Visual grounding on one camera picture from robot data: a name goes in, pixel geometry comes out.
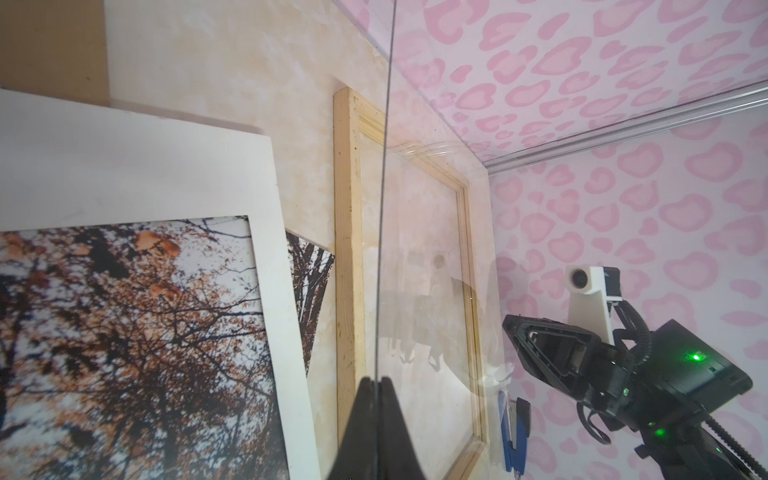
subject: autumn tree photograph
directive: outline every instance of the autumn tree photograph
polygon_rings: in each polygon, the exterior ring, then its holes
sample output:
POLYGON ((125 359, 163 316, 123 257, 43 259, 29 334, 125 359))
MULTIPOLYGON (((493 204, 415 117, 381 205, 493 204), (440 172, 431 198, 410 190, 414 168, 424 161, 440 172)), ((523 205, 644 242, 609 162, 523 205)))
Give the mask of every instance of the autumn tree photograph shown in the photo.
POLYGON ((0 233, 0 480, 288 478, 251 227, 0 233))

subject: pink leopard print wall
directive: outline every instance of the pink leopard print wall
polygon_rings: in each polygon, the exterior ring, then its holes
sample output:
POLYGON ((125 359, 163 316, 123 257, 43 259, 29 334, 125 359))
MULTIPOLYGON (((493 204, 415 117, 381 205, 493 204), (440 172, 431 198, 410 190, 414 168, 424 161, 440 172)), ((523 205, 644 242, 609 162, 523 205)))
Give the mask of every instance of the pink leopard print wall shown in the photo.
MULTIPOLYGON (((621 269, 651 329, 670 318, 747 371, 748 394, 715 417, 768 464, 768 108, 701 121, 492 177, 502 314, 565 320, 563 267, 621 269)), ((516 362, 507 343, 506 354, 516 362)), ((574 403, 514 373, 530 399, 536 479, 661 479, 639 437, 597 444, 574 403)))
MULTIPOLYGON (((385 55, 392 0, 336 0, 385 55)), ((392 59, 481 161, 768 78, 766 0, 399 0, 392 59)))

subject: black cable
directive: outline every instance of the black cable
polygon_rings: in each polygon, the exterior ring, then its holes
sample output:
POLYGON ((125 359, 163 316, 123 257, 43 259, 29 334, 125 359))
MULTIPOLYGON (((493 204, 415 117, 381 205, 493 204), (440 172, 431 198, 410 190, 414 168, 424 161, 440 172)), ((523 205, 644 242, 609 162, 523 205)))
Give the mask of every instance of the black cable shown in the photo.
POLYGON ((644 364, 648 357, 650 357, 651 350, 648 325, 637 310, 626 300, 622 300, 614 305, 614 310, 616 310, 624 326, 627 329, 634 330, 637 336, 635 346, 630 350, 634 356, 634 365, 637 367, 644 364))
POLYGON ((592 435, 592 438, 597 440, 603 445, 610 445, 611 444, 611 437, 608 435, 605 435, 598 427, 592 423, 592 416, 596 413, 594 410, 590 410, 589 416, 584 415, 584 404, 581 402, 576 402, 576 413, 578 413, 578 419, 581 421, 581 424, 584 426, 584 428, 589 432, 590 435, 592 435))
POLYGON ((749 466, 753 472, 757 473, 757 475, 762 480, 768 480, 768 472, 766 472, 766 469, 763 468, 763 466, 752 456, 750 453, 743 447, 739 442, 736 441, 736 439, 732 436, 730 436, 730 433, 726 432, 726 429, 723 428, 723 426, 719 423, 717 423, 717 420, 713 419, 712 417, 707 419, 707 425, 710 426, 713 432, 719 436, 723 442, 725 442, 728 447, 733 450, 733 453, 738 455, 741 460, 749 466))

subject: wall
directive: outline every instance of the wall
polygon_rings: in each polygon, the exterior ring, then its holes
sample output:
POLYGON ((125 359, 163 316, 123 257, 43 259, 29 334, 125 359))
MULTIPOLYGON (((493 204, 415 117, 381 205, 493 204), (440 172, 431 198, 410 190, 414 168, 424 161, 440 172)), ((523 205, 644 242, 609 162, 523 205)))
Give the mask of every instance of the wall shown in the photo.
MULTIPOLYGON (((392 0, 336 1, 389 45, 392 0)), ((400 0, 396 16, 393 61, 482 161, 768 78, 764 0, 400 0)))
MULTIPOLYGON (((754 381, 714 414, 768 463, 768 108, 494 176, 502 313, 565 320, 563 267, 621 269, 623 294, 651 329, 676 319, 754 381)), ((514 349, 506 355, 515 361, 514 349)), ((618 432, 601 446, 574 402, 517 366, 530 399, 533 478, 661 478, 618 432)))
MULTIPOLYGON (((333 251, 333 93, 381 109, 386 61, 330 0, 106 0, 113 106, 272 138, 286 228, 333 251)), ((215 159, 211 159, 215 168, 215 159)), ((336 454, 335 282, 310 363, 321 472, 336 454)))

